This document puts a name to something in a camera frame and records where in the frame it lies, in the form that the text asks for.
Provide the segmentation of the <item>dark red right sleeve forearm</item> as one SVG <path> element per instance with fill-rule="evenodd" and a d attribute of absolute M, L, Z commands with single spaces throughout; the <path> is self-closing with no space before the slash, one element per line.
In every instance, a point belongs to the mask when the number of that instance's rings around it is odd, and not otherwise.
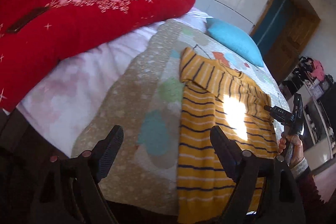
<path fill-rule="evenodd" d="M 291 173 L 295 178 L 301 196 L 306 223 L 335 223 L 335 191 L 331 198 L 321 200 L 313 175 L 307 160 L 303 158 L 294 167 Z"/>

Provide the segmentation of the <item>person's right hand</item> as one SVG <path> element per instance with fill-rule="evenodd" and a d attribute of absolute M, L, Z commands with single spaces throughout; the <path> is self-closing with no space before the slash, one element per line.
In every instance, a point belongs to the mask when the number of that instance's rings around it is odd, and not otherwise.
<path fill-rule="evenodd" d="M 297 135 L 286 135 L 284 132 L 281 134 L 281 139 L 278 143 L 278 153 L 281 154 L 288 144 L 293 145 L 293 153 L 290 159 L 289 166 L 294 167 L 304 158 L 303 144 Z"/>

